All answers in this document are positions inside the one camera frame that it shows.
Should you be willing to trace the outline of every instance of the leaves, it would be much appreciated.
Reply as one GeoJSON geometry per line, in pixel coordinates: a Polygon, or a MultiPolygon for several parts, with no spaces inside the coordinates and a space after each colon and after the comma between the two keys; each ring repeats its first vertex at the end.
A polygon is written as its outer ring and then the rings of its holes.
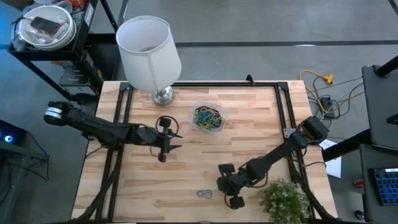
{"type": "Polygon", "coordinates": [[[309,205],[305,194],[295,183],[278,179],[260,191],[263,212],[267,212],[276,224],[298,224],[309,205]]]}

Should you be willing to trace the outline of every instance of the wooden tabletop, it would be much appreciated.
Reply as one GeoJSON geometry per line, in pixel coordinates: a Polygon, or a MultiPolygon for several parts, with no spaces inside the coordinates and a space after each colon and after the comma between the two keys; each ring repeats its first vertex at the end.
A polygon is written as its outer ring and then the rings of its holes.
{"type": "MultiPolygon", "coordinates": [[[[307,94],[302,81],[288,83],[295,119],[299,124],[311,115],[307,94]]],[[[104,83],[97,117],[113,120],[119,84],[104,83]]],[[[182,147],[174,149],[167,156],[166,163],[160,163],[150,154],[149,147],[125,146],[114,222],[268,222],[268,214],[262,212],[259,205],[259,189],[243,188],[241,195],[246,206],[231,210],[224,204],[224,195],[218,191],[216,180],[220,176],[218,164],[233,163],[239,167],[283,142],[274,89],[215,86],[174,87],[174,91],[173,103],[158,107],[153,104],[150,92],[134,90],[129,123],[154,126],[159,116],[173,116],[180,124],[179,134],[183,138],[172,139],[172,144],[181,144],[182,147]],[[190,126],[188,114],[197,99],[216,103],[229,111],[229,120],[218,137],[190,126]],[[197,196],[198,190],[205,189],[213,191],[212,199],[197,196]]],[[[285,102],[284,111],[289,124],[285,102]]],[[[87,152],[98,146],[98,142],[91,142],[87,152]]],[[[106,149],[101,149],[86,159],[72,218],[81,215],[98,193],[105,158],[106,149]]],[[[306,164],[323,161],[319,147],[309,147],[304,161],[306,164]]],[[[336,217],[324,165],[307,167],[307,175],[311,191],[336,217]]],[[[272,165],[269,171],[269,181],[278,178],[290,179],[285,159],[272,165]]],[[[108,211],[109,194],[104,213],[108,211]]]]}

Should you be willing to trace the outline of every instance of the white lampshade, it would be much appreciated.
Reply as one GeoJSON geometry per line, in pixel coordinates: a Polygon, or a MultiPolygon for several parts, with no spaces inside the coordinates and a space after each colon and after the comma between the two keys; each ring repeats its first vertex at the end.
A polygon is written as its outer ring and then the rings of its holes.
{"type": "Polygon", "coordinates": [[[137,89],[160,91],[181,74],[181,61],[169,24],[154,16],[132,18],[116,33],[124,73],[137,89]]]}

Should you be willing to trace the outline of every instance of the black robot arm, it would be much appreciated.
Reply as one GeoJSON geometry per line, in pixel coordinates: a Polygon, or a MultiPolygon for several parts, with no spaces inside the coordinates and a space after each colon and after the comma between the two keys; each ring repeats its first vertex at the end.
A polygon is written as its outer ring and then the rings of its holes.
{"type": "Polygon", "coordinates": [[[171,117],[163,116],[158,119],[156,126],[163,127],[162,132],[156,128],[148,127],[144,124],[119,124],[97,118],[93,115],[82,112],[73,105],[66,102],[50,102],[49,108],[44,114],[44,120],[53,125],[69,125],[86,135],[95,136],[98,141],[106,147],[117,147],[122,144],[135,144],[140,146],[159,147],[158,159],[165,162],[166,154],[172,149],[181,145],[170,145],[173,137],[182,138],[169,129],[171,117]]]}
{"type": "Polygon", "coordinates": [[[265,156],[253,158],[243,164],[235,173],[233,164],[220,164],[218,166],[221,177],[217,179],[218,190],[227,196],[232,209],[244,206],[242,197],[238,197],[243,187],[254,187],[265,178],[271,165],[288,156],[293,151],[303,149],[310,144],[319,144],[326,139],[328,129],[316,117],[309,117],[286,139],[280,146],[276,147],[265,156]]]}

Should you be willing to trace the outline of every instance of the silver lamp base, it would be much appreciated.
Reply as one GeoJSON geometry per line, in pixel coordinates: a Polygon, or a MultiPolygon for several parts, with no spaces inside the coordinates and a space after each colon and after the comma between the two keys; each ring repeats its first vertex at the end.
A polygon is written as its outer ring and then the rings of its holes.
{"type": "Polygon", "coordinates": [[[152,100],[158,106],[167,106],[173,102],[174,99],[174,91],[169,86],[164,90],[155,91],[152,93],[152,100]]]}

